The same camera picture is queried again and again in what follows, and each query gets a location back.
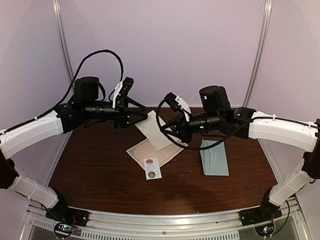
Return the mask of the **white letter paper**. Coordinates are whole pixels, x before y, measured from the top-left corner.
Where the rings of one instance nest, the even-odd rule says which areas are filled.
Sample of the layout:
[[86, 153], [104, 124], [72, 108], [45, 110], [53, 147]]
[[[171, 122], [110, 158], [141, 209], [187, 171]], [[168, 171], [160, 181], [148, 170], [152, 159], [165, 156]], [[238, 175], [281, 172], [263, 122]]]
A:
[[147, 114], [146, 120], [136, 123], [135, 126], [149, 140], [155, 149], [162, 150], [171, 144], [160, 131], [156, 120], [156, 112], [154, 110]]

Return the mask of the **light blue envelope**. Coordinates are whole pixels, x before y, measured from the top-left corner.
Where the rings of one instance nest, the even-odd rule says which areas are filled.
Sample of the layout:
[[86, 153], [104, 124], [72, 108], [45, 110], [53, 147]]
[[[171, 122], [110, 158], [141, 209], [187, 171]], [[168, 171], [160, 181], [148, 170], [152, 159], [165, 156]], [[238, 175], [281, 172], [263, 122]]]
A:
[[224, 143], [200, 151], [203, 174], [205, 176], [229, 176], [228, 161]]

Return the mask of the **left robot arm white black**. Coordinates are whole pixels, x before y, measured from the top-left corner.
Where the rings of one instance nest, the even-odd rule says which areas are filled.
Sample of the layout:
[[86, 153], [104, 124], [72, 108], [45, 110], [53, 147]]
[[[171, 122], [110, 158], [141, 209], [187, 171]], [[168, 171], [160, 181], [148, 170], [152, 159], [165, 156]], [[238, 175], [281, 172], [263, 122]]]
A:
[[0, 133], [0, 187], [13, 190], [38, 202], [54, 218], [67, 222], [72, 211], [58, 190], [38, 184], [15, 168], [12, 157], [38, 142], [69, 133], [80, 126], [90, 127], [90, 121], [113, 121], [114, 128], [125, 129], [148, 118], [145, 106], [128, 97], [134, 80], [126, 77], [115, 87], [112, 101], [99, 100], [105, 90], [99, 78], [87, 76], [77, 79], [74, 94], [67, 103], [55, 106], [44, 116], [34, 118], [17, 128]]

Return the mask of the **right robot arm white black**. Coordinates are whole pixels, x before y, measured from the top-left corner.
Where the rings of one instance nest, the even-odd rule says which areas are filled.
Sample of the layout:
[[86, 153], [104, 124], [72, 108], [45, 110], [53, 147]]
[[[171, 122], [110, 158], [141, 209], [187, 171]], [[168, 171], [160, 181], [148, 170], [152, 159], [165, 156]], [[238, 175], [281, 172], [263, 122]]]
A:
[[219, 131], [224, 137], [200, 151], [218, 146], [230, 137], [268, 140], [304, 150], [303, 163], [285, 180], [269, 189], [256, 209], [259, 220], [268, 220], [292, 195], [313, 180], [320, 178], [320, 122], [298, 121], [270, 115], [253, 108], [232, 108], [223, 86], [207, 86], [199, 91], [203, 112], [192, 114], [188, 104], [178, 95], [168, 93], [159, 103], [159, 114], [164, 103], [179, 115], [167, 124], [158, 123], [160, 132], [173, 144], [186, 149], [194, 134]]

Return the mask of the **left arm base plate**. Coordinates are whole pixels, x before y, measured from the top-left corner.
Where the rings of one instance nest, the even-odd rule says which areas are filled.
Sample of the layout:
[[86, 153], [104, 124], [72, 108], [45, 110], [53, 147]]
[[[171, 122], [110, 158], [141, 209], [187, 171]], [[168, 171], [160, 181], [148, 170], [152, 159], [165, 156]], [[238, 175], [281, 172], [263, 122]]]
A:
[[49, 210], [46, 212], [45, 217], [72, 226], [86, 227], [89, 218], [89, 212], [86, 210], [69, 208], [66, 216], [58, 216], [55, 212]]

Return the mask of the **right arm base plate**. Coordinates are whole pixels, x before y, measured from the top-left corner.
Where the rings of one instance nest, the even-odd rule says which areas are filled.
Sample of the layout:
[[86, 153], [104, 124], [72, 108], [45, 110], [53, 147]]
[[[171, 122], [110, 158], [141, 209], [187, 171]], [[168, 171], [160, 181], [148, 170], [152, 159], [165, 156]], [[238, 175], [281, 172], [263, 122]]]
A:
[[256, 225], [263, 222], [270, 222], [275, 218], [282, 216], [281, 210], [271, 212], [268, 209], [260, 209], [259, 207], [241, 210], [239, 217], [242, 226]]

